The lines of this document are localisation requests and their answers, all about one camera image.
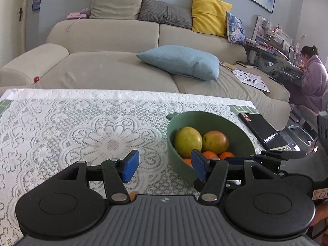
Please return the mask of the person in purple robe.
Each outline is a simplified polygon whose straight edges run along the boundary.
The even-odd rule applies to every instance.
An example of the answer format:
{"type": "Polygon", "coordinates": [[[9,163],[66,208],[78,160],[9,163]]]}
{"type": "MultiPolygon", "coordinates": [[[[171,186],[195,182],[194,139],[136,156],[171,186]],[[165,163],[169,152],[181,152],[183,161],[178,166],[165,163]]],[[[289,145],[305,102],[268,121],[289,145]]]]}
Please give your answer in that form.
{"type": "Polygon", "coordinates": [[[300,51],[300,68],[303,70],[301,85],[292,83],[290,104],[302,105],[315,113],[323,110],[322,98],[327,90],[327,69],[318,57],[316,46],[304,46],[300,51]]]}

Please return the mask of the red yellow apple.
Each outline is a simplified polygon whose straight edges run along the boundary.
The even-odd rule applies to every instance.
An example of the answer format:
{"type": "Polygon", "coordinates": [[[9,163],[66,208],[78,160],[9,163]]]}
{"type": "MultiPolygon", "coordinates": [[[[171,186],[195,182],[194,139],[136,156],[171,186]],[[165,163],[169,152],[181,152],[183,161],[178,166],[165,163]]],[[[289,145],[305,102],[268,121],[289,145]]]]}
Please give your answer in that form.
{"type": "Polygon", "coordinates": [[[230,146],[230,141],[226,135],[220,131],[209,131],[202,138],[202,150],[211,151],[216,154],[226,152],[230,146]]]}

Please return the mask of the yellow pillow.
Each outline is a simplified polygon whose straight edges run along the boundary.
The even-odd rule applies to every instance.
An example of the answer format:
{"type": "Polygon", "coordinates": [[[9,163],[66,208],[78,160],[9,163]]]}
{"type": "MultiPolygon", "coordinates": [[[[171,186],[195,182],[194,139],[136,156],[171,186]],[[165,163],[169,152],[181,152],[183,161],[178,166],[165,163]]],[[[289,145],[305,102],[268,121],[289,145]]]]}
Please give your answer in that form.
{"type": "Polygon", "coordinates": [[[192,0],[192,31],[226,38],[226,12],[231,9],[222,0],[192,0]]]}

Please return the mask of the floral blue pillow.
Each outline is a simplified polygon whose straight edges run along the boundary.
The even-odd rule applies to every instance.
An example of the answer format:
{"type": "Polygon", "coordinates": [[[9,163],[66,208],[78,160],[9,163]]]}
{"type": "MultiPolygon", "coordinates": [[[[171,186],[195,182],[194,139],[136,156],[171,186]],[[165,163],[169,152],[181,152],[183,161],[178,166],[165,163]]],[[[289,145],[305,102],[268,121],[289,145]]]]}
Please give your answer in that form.
{"type": "Polygon", "coordinates": [[[242,46],[246,44],[245,29],[242,21],[228,11],[226,12],[226,28],[227,39],[230,43],[242,46]]]}

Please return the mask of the yellow green apple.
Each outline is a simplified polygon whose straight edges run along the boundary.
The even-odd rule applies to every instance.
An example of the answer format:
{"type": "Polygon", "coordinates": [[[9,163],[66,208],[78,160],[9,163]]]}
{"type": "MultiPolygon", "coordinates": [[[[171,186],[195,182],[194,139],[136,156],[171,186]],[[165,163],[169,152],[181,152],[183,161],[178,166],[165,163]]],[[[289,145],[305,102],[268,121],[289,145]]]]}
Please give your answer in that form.
{"type": "Polygon", "coordinates": [[[174,148],[182,158],[190,158],[194,149],[201,152],[202,145],[202,136],[196,129],[184,127],[176,132],[174,148]]]}

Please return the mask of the pink object on sofa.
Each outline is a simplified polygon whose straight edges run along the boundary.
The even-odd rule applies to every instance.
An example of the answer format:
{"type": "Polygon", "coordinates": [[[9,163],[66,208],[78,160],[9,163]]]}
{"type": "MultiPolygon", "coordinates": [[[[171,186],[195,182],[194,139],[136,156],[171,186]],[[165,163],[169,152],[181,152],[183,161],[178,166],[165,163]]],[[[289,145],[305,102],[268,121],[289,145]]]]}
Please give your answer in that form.
{"type": "Polygon", "coordinates": [[[72,12],[70,13],[66,19],[67,20],[73,20],[73,22],[70,24],[70,26],[66,29],[67,32],[69,32],[72,27],[80,20],[82,19],[89,19],[91,15],[91,10],[89,8],[85,8],[80,12],[72,12]]]}

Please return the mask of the patterned paper on sofa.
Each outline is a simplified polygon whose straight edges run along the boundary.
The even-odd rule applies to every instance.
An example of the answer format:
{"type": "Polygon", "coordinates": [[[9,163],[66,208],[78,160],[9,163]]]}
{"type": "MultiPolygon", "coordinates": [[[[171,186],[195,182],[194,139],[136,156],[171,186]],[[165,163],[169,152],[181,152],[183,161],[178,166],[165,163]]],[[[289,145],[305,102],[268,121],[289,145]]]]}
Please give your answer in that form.
{"type": "Polygon", "coordinates": [[[232,72],[240,82],[246,85],[250,85],[251,87],[257,88],[263,92],[267,92],[267,93],[270,92],[269,88],[267,87],[267,85],[265,84],[265,82],[262,80],[260,76],[248,72],[244,72],[239,69],[233,69],[232,72]]]}

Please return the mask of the grey back cushion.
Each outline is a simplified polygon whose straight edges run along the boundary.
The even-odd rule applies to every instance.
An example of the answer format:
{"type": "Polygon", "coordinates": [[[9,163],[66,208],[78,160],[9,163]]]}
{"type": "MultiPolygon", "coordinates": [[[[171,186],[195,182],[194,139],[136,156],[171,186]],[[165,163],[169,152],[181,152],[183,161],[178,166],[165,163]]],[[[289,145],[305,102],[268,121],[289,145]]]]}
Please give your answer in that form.
{"type": "Polygon", "coordinates": [[[192,29],[190,9],[161,1],[142,0],[138,20],[192,29]]]}

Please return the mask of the light blue pillow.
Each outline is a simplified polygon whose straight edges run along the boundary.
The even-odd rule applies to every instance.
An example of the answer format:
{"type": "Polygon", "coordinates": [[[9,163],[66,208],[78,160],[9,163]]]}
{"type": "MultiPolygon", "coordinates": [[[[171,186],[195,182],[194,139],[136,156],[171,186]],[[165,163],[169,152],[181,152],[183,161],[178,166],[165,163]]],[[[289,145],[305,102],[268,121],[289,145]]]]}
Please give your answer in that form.
{"type": "Polygon", "coordinates": [[[197,49],[165,45],[136,54],[144,63],[170,74],[212,81],[219,77],[219,59],[197,49]]]}

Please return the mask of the brown kiwi fruit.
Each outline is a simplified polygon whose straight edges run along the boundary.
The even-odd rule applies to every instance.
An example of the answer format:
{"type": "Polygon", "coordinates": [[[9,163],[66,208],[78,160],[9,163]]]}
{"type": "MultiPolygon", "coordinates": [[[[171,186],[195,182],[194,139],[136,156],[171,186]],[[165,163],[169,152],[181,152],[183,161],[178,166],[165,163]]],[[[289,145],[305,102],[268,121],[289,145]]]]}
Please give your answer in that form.
{"type": "Polygon", "coordinates": [[[130,192],[129,196],[130,196],[130,201],[134,201],[136,199],[136,196],[138,195],[138,191],[133,191],[130,192]]]}

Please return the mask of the green colander bowl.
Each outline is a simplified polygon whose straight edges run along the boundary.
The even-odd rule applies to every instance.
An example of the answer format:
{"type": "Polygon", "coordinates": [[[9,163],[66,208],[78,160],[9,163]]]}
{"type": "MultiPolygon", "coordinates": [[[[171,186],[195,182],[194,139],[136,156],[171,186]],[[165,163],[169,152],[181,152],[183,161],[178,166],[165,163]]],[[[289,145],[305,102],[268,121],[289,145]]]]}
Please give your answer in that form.
{"type": "Polygon", "coordinates": [[[167,147],[173,170],[190,186],[196,180],[191,165],[194,149],[205,157],[248,157],[255,154],[254,142],[240,127],[228,119],[209,112],[189,111],[166,116],[167,147]]]}

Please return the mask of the small tangerine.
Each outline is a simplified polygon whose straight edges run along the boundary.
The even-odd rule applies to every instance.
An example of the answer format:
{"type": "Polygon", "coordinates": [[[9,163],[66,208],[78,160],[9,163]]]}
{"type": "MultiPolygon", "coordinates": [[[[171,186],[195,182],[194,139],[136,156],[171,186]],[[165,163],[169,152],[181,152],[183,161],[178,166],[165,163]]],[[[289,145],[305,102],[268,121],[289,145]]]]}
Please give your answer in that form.
{"type": "Polygon", "coordinates": [[[184,158],[183,161],[189,165],[190,167],[192,167],[192,163],[191,163],[191,159],[190,158],[184,158]]]}

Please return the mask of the large orange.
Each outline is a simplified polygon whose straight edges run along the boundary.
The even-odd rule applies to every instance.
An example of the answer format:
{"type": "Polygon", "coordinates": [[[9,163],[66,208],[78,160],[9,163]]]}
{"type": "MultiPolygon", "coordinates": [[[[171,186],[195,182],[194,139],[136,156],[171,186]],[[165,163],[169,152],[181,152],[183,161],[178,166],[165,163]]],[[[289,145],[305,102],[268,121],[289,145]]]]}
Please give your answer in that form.
{"type": "Polygon", "coordinates": [[[234,158],[234,157],[235,157],[235,155],[231,152],[223,152],[219,155],[219,159],[222,159],[222,160],[224,160],[226,158],[234,158]]]}

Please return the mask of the beige sofa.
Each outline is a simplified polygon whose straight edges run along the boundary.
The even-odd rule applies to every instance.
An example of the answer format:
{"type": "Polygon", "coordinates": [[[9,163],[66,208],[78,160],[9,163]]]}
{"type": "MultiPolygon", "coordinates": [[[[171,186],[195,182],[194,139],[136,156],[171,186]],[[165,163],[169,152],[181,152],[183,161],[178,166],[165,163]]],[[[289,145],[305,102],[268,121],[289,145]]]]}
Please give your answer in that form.
{"type": "Polygon", "coordinates": [[[221,62],[246,60],[244,47],[227,39],[154,22],[115,19],[83,19],[57,23],[45,44],[1,68],[1,92],[14,88],[117,89],[214,96],[250,101],[277,130],[290,117],[288,90],[255,68],[270,92],[241,83],[233,73],[219,68],[219,77],[200,81],[170,74],[142,62],[136,54],[165,45],[194,48],[221,62]]]}

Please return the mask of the white door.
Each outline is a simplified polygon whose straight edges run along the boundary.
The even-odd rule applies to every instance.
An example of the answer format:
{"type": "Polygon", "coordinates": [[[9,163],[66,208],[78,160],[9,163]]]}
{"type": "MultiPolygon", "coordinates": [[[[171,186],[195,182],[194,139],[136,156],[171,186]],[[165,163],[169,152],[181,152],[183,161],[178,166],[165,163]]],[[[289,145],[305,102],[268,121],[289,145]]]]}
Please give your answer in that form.
{"type": "Polygon", "coordinates": [[[28,0],[1,0],[1,66],[26,51],[28,0]]]}

